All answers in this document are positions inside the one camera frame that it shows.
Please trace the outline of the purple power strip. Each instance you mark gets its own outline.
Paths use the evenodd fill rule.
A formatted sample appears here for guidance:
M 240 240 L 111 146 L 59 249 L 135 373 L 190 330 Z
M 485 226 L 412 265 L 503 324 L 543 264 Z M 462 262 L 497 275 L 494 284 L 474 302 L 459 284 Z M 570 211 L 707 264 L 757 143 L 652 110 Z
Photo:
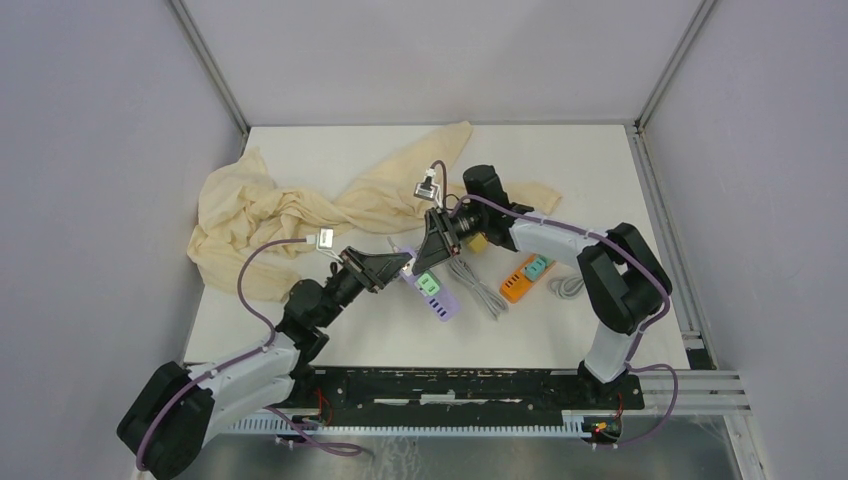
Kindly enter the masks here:
M 399 277 L 419 293 L 430 311 L 441 322 L 447 322 L 454 318 L 460 312 L 461 305 L 451 290 L 431 270 L 421 274 L 412 272 L 416 257 L 411 247 L 400 247 L 398 252 L 407 253 L 411 256 L 411 260 L 403 267 Z

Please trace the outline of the green plug adapter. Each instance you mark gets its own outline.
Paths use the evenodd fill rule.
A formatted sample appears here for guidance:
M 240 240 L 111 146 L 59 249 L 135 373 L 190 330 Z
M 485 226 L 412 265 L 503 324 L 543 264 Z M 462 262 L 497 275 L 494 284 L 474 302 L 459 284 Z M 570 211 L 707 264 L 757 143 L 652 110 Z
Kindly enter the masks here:
M 439 280 L 432 275 L 431 272 L 422 273 L 415 282 L 419 291 L 425 297 L 433 297 L 439 293 L 441 290 L 441 284 Z

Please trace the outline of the yellow plug adapter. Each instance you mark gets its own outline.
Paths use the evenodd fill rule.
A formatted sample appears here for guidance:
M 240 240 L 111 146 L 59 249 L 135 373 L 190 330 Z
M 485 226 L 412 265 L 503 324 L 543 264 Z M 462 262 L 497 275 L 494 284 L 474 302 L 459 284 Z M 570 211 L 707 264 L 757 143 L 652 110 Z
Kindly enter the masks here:
M 467 241 L 467 246 L 474 254 L 479 254 L 487 249 L 488 241 L 483 235 L 475 235 Z

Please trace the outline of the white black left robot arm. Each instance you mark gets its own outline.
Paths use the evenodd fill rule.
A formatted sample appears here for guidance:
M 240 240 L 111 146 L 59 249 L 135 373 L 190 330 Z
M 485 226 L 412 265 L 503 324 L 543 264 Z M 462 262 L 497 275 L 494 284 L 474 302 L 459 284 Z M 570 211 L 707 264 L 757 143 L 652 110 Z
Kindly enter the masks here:
M 291 287 L 266 338 L 193 368 L 159 366 L 116 429 L 136 468 L 172 479 L 230 425 L 284 401 L 307 404 L 315 391 L 311 363 L 329 341 L 325 328 L 360 294 L 384 289 L 411 259 L 347 247 L 324 282 L 302 279 Z

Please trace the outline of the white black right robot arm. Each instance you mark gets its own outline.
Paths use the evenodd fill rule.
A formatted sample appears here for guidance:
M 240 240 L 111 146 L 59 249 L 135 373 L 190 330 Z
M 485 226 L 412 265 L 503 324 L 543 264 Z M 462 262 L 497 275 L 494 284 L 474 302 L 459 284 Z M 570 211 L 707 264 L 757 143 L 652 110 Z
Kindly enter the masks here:
M 618 393 L 617 380 L 628 370 L 642 336 L 671 307 L 672 283 L 640 231 L 621 223 L 606 231 L 550 219 L 513 202 L 491 165 L 463 174 L 466 193 L 452 208 L 428 169 L 413 190 L 432 202 L 425 233 L 411 265 L 419 275 L 456 256 L 461 242 L 476 234 L 495 246 L 544 257 L 575 269 L 582 278 L 599 325 L 579 366 L 580 400 L 602 408 Z

